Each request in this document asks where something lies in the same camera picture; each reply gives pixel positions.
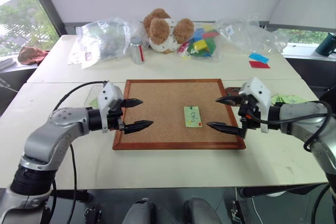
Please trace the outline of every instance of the green paper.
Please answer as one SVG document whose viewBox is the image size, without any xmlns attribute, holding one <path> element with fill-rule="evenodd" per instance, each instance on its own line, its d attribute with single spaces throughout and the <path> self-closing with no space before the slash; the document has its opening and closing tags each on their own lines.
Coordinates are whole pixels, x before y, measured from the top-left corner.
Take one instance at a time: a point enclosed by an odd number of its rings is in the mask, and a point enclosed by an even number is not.
<svg viewBox="0 0 336 224">
<path fill-rule="evenodd" d="M 197 106 L 183 107 L 185 126 L 191 128 L 201 128 L 201 116 Z"/>
<path fill-rule="evenodd" d="M 202 49 L 201 51 L 193 51 L 191 55 L 192 56 L 204 56 L 205 54 L 208 54 L 208 53 L 209 53 L 208 50 Z"/>
<path fill-rule="evenodd" d="M 216 49 L 216 43 L 213 38 L 207 38 L 205 39 L 205 42 L 208 46 L 209 53 L 212 55 Z"/>
<path fill-rule="evenodd" d="M 194 40 L 193 40 L 193 39 L 189 40 L 189 46 L 188 46 L 187 51 L 188 51 L 190 54 L 194 51 Z"/>
<path fill-rule="evenodd" d="M 98 109 L 98 108 L 99 108 L 99 106 L 98 106 L 98 99 L 95 98 L 94 100 L 92 100 L 92 101 L 89 103 L 89 105 L 90 105 L 91 107 L 93 107 L 94 109 Z"/>
<path fill-rule="evenodd" d="M 295 103 L 306 102 L 306 100 L 297 95 L 277 94 L 271 98 L 271 102 L 272 104 L 275 104 L 276 102 L 295 104 Z"/>
</svg>

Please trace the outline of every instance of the white table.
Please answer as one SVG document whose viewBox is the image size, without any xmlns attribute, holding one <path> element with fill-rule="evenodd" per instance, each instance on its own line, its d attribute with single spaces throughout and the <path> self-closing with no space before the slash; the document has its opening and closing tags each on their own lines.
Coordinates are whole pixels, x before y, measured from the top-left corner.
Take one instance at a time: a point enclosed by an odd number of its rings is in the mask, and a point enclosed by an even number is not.
<svg viewBox="0 0 336 224">
<path fill-rule="evenodd" d="M 277 93 L 316 96 L 303 80 L 264 80 Z M 116 83 L 122 90 L 124 82 Z M 243 81 L 224 81 L 238 87 Z M 0 118 L 0 187 L 12 182 L 28 135 L 44 124 L 53 107 L 77 83 L 27 83 Z M 82 107 L 90 87 L 62 106 Z M 233 108 L 236 119 L 238 108 Z M 79 189 L 296 185 L 326 182 L 313 156 L 293 136 L 249 130 L 245 150 L 113 151 L 114 132 L 100 131 L 74 141 Z M 57 175 L 58 189 L 72 189 L 68 151 Z"/>
<path fill-rule="evenodd" d="M 81 64 L 68 65 L 67 60 L 75 35 L 63 35 L 52 48 L 28 83 L 88 82 L 126 79 L 203 79 L 247 80 L 257 76 L 262 80 L 301 79 L 299 74 L 279 53 L 267 55 L 270 69 L 252 68 L 249 53 L 225 45 L 219 63 L 183 60 L 174 54 L 164 55 L 148 49 L 145 64 L 136 65 L 131 58 L 108 60 L 88 69 Z"/>
</svg>

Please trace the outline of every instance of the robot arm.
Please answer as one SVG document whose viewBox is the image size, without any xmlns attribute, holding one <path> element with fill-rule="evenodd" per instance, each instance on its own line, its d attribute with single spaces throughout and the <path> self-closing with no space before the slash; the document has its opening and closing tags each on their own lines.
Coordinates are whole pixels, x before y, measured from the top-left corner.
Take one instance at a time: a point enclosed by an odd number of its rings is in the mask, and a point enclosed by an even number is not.
<svg viewBox="0 0 336 224">
<path fill-rule="evenodd" d="M 243 138 L 247 129 L 256 128 L 261 128 L 264 133 L 268 129 L 280 129 L 284 134 L 295 136 L 305 142 L 305 146 L 309 145 L 310 149 L 307 150 L 314 155 L 331 188 L 336 192 L 336 120 L 331 116 L 328 104 L 305 102 L 270 106 L 270 91 L 255 77 L 242 86 L 238 96 L 222 97 L 216 101 L 227 105 L 240 105 L 238 114 L 241 116 L 242 128 L 221 122 L 209 122 L 208 126 Z M 322 130 L 316 139 L 311 139 L 320 128 Z"/>
<path fill-rule="evenodd" d="M 99 109 L 62 108 L 54 111 L 48 121 L 32 132 L 25 144 L 12 184 L 6 189 L 0 204 L 0 223 L 20 223 L 18 218 L 31 214 L 41 222 L 41 212 L 51 193 L 51 183 L 62 163 L 70 144 L 90 131 L 121 130 L 125 134 L 140 131 L 152 121 L 138 121 L 125 125 L 121 107 L 129 108 L 141 104 L 138 99 L 123 99 L 121 90 L 107 82 L 98 96 Z M 22 209 L 24 215 L 18 214 Z"/>
</svg>

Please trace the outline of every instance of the brown cloth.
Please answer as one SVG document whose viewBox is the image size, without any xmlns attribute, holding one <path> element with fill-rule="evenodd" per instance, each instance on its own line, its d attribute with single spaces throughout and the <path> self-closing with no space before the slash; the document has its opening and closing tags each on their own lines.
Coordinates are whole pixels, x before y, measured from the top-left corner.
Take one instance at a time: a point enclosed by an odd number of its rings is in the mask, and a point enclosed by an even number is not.
<svg viewBox="0 0 336 224">
<path fill-rule="evenodd" d="M 19 53 L 19 56 L 17 57 L 17 60 L 26 65 L 31 65 L 37 63 L 37 65 L 40 65 L 40 63 L 44 60 L 44 58 L 47 56 L 49 51 L 43 51 L 35 47 L 22 47 Z"/>
</svg>

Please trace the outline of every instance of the cork board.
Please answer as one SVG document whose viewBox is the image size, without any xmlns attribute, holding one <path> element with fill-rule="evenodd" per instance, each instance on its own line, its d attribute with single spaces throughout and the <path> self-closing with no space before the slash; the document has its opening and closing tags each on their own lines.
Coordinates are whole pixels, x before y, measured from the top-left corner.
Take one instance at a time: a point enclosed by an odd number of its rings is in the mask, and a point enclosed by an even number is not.
<svg viewBox="0 0 336 224">
<path fill-rule="evenodd" d="M 143 104 L 125 109 L 123 121 L 151 120 L 148 128 L 125 135 L 117 131 L 114 150 L 244 149 L 241 137 L 216 131 L 207 122 L 237 126 L 230 106 L 215 102 L 226 96 L 220 79 L 128 80 L 124 97 Z M 203 127 L 185 126 L 184 106 L 198 106 Z"/>
</svg>

